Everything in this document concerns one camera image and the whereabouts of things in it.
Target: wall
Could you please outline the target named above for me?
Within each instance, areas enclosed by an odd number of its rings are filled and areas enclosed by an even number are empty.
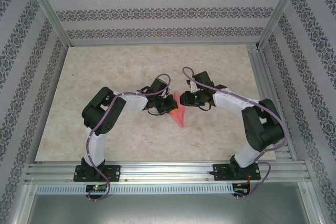
[[[290,0],[264,48],[299,159],[336,223],[335,0]]]
[[[0,0],[0,223],[34,162],[66,49],[36,0]]]
[[[50,0],[74,45],[257,42],[279,0]]]

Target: pink triangular object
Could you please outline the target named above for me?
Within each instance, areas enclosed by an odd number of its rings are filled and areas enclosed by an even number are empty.
[[[180,94],[178,92],[174,93],[174,100],[177,102],[178,109],[171,112],[170,116],[181,128],[183,128],[185,106],[180,104]]]

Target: metal extrusion bar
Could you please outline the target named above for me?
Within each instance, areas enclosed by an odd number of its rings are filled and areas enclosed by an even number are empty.
[[[270,98],[274,101],[277,111],[280,115],[281,120],[284,122],[285,118],[283,116],[281,106],[275,92],[275,87],[271,81],[270,73],[266,67],[265,57],[262,51],[256,50],[255,48],[247,49],[248,55],[250,57],[250,62],[252,70],[256,79],[257,88],[262,98]],[[287,142],[287,149],[289,150],[290,157],[293,161],[297,161],[296,152],[292,143],[292,140],[289,139]],[[284,156],[277,155],[276,158],[283,158]]]
[[[278,20],[280,19],[280,16],[284,12],[286,6],[288,5],[290,0],[279,0],[277,6],[274,8],[274,11],[269,18],[269,21],[266,24],[266,27],[262,31],[260,35],[260,39],[258,41],[258,48],[263,49],[269,36],[271,35],[273,29],[275,28]]]
[[[120,181],[115,184],[199,184],[218,183],[214,181],[213,164],[229,162],[107,162],[121,165]],[[307,182],[310,175],[304,161],[269,161],[271,172],[269,182]],[[26,184],[76,184],[73,173],[78,163],[45,162],[31,164],[25,179]],[[261,177],[268,170],[267,165],[259,165]],[[246,181],[226,181],[223,183],[244,183]]]
[[[312,182],[298,182],[298,187],[310,223],[326,224]]]
[[[63,45],[66,47],[66,49],[68,49],[69,47],[72,47],[71,40],[69,36],[67,35],[65,29],[63,28],[63,25],[61,21],[59,20],[55,10],[53,9],[50,1],[49,0],[37,0],[37,1],[39,2],[45,15],[49,19],[50,23],[52,24],[58,37],[60,38]]]
[[[36,195],[36,185],[23,185],[23,190],[20,194],[18,206],[15,209],[12,219],[13,224],[26,224],[31,212]]]

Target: purple cable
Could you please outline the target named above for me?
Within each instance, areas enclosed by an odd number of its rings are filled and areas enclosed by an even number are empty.
[[[198,84],[198,85],[200,85],[200,86],[203,86],[203,87],[205,87],[205,88],[208,88],[208,89],[217,91],[217,92],[221,92],[221,93],[223,93],[223,94],[231,95],[231,96],[236,97],[236,98],[238,98],[238,99],[240,99],[240,100],[242,100],[242,101],[244,101],[244,102],[248,102],[248,103],[250,103],[250,104],[252,104],[252,105],[255,105],[255,106],[261,108],[262,110],[268,112],[271,116],[273,116],[273,117],[278,121],[278,123],[280,124],[280,126],[281,126],[281,128],[282,128],[282,131],[283,131],[283,136],[284,136],[283,139],[284,139],[284,140],[282,141],[281,144],[279,144],[279,145],[277,145],[277,146],[274,146],[273,148],[269,148],[269,149],[266,149],[266,150],[262,151],[262,152],[255,158],[255,160],[254,160],[255,162],[258,161],[258,160],[259,160],[259,159],[260,159],[266,152],[270,152],[270,151],[277,150],[277,149],[283,147],[283,146],[286,144],[287,139],[288,139],[289,137],[288,137],[288,133],[287,133],[287,131],[286,131],[286,128],[285,128],[284,124],[283,124],[283,122],[281,121],[281,119],[280,119],[277,115],[275,115],[272,111],[270,111],[268,108],[266,108],[266,107],[260,105],[259,103],[256,103],[256,102],[254,102],[254,101],[251,101],[250,99],[247,99],[247,98],[245,98],[245,97],[242,97],[242,96],[239,95],[239,94],[235,94],[235,93],[233,93],[233,92],[228,92],[228,91],[225,91],[225,90],[220,90],[220,89],[217,89],[217,88],[213,88],[213,87],[210,87],[210,86],[208,86],[208,85],[202,84],[202,83],[200,83],[200,82],[198,82],[198,81],[195,81],[192,77],[190,77],[190,76],[185,72],[185,69],[190,70],[190,71],[192,72],[193,75],[194,75],[194,70],[193,70],[192,68],[190,68],[190,67],[183,67],[183,68],[182,68],[182,72],[184,73],[184,75],[185,75],[189,80],[195,82],[196,84]],[[262,181],[259,183],[259,185],[258,185],[258,186],[257,186],[257,187],[256,187],[250,194],[248,194],[247,196],[241,196],[241,198],[247,198],[247,197],[253,195],[253,194],[255,193],[255,191],[256,191],[256,190],[257,190],[257,189],[264,183],[264,181],[267,179],[267,177],[268,177],[268,175],[269,175],[269,173],[270,173],[270,171],[271,171],[271,165],[270,165],[268,162],[264,162],[264,161],[262,161],[262,162],[258,162],[258,164],[266,164],[266,165],[268,165],[268,171],[267,171],[266,175],[264,176],[264,178],[262,179]]]
[[[281,119],[280,119],[277,115],[275,115],[272,111],[270,111],[268,108],[266,108],[266,107],[260,105],[259,103],[256,103],[256,102],[254,102],[254,101],[251,101],[250,99],[247,99],[247,98],[245,98],[245,97],[242,97],[242,96],[239,95],[239,94],[235,94],[235,93],[233,93],[233,92],[231,92],[231,91],[228,92],[228,91],[225,91],[225,90],[221,90],[221,89],[213,88],[213,87],[210,87],[210,86],[208,86],[208,85],[202,84],[202,83],[200,83],[200,82],[198,82],[198,81],[195,81],[192,77],[190,77],[190,76],[185,72],[185,69],[190,70],[190,71],[193,73],[193,75],[194,75],[194,70],[193,70],[192,68],[190,68],[190,67],[183,67],[183,68],[182,68],[182,72],[184,73],[184,75],[187,76],[187,78],[188,78],[189,80],[195,82],[196,84],[198,84],[198,85],[200,85],[200,86],[203,86],[203,87],[205,87],[205,88],[207,88],[207,89],[211,89],[211,90],[214,90],[214,91],[218,91],[218,92],[220,92],[220,93],[223,93],[223,94],[231,95],[231,96],[236,97],[236,98],[238,98],[238,99],[240,99],[240,100],[242,100],[242,101],[244,101],[244,102],[248,102],[248,103],[250,103],[250,104],[252,104],[252,105],[255,105],[255,106],[261,108],[262,110],[265,110],[267,113],[269,113],[271,116],[273,116],[273,117],[275,118],[275,120],[278,121],[278,123],[280,124],[280,126],[281,126],[281,128],[282,128],[282,131],[283,131],[283,135],[284,135],[284,138],[283,138],[283,139],[284,139],[284,140],[281,142],[281,144],[279,144],[279,145],[277,145],[277,146],[274,146],[273,148],[269,148],[269,149],[266,149],[266,150],[262,151],[262,152],[259,154],[259,156],[256,157],[255,161],[258,161],[258,160],[261,158],[261,156],[263,156],[266,152],[275,151],[275,150],[277,150],[277,149],[283,147],[283,146],[286,144],[287,139],[289,138],[289,137],[288,137],[288,133],[287,133],[287,131],[286,131],[286,127],[285,127],[285,125],[283,124],[283,122],[281,121]]]
[[[171,82],[171,78],[170,78],[170,76],[169,76],[168,74],[166,74],[166,73],[162,73],[162,74],[158,75],[155,79],[157,79],[157,78],[159,78],[159,77],[161,77],[161,76],[167,76],[167,77],[168,77],[168,84],[167,84],[167,86],[166,86],[164,89],[162,89],[162,90],[160,90],[160,91],[158,91],[158,92],[150,93],[150,94],[143,94],[143,93],[139,93],[139,92],[124,92],[124,93],[119,93],[119,94],[117,94],[117,95],[113,98],[111,104],[109,105],[109,107],[108,107],[107,110],[105,111],[105,113],[104,113],[103,117],[100,119],[99,123],[96,125],[96,127],[94,127],[94,128],[90,131],[90,134],[89,134],[88,139],[87,139],[87,141],[86,141],[86,153],[88,154],[88,158],[89,158],[89,161],[90,161],[90,163],[91,163],[91,166],[92,166],[92,167],[93,167],[93,168],[94,168],[94,169],[95,169],[95,170],[96,170],[96,171],[97,171],[97,172],[98,172],[98,173],[99,173],[99,174],[106,180],[106,183],[107,183],[107,185],[108,185],[108,190],[107,190],[107,192],[106,192],[103,196],[101,196],[100,198],[98,198],[98,199],[94,199],[95,201],[99,201],[99,200],[102,200],[102,199],[106,198],[106,197],[108,196],[109,192],[110,192],[111,185],[110,185],[110,181],[109,181],[108,177],[106,177],[105,174],[102,173],[102,172],[97,168],[97,166],[93,163],[93,160],[92,160],[92,158],[91,158],[91,154],[90,154],[90,151],[89,151],[89,143],[90,143],[90,140],[91,140],[92,135],[93,135],[94,132],[100,127],[100,125],[104,122],[105,118],[106,118],[107,115],[109,114],[109,112],[110,112],[110,110],[111,110],[111,108],[112,108],[114,102],[116,101],[116,99],[117,99],[118,97],[120,97],[120,96],[122,96],[122,95],[125,95],[125,94],[142,95],[142,96],[156,95],[156,94],[160,94],[160,93],[162,93],[163,91],[165,91],[166,89],[168,89],[168,87],[169,87],[169,85],[170,85],[170,82]],[[91,191],[90,191],[89,194],[88,194],[88,198],[89,198],[89,200],[92,200],[92,199],[90,198],[90,195],[91,195]]]

